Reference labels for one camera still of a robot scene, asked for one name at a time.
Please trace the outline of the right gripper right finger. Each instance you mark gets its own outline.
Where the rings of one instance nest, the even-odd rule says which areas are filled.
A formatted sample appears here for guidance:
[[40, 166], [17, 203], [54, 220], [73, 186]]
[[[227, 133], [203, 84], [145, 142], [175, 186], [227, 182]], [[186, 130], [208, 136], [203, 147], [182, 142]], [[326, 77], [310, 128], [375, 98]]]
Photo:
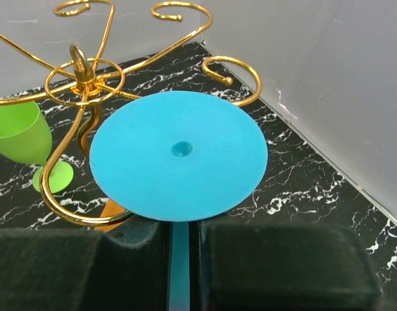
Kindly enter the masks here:
[[201, 226], [193, 310], [377, 310], [378, 280], [342, 227]]

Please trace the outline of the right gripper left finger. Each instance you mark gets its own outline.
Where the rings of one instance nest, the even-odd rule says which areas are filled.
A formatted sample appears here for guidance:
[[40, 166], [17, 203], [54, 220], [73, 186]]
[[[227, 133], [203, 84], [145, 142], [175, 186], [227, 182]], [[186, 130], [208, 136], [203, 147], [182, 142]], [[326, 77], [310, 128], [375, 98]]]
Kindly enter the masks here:
[[0, 310], [166, 310], [170, 226], [0, 229]]

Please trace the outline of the blue plastic wine glass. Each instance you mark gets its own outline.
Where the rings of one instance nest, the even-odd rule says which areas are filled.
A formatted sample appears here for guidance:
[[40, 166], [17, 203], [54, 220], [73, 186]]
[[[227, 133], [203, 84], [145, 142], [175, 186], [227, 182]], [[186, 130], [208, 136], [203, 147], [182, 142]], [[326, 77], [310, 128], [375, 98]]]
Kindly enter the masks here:
[[190, 309], [190, 222], [225, 213], [261, 182], [268, 149], [238, 106], [167, 91], [127, 104], [96, 131], [89, 166], [124, 209], [172, 224], [169, 309]]

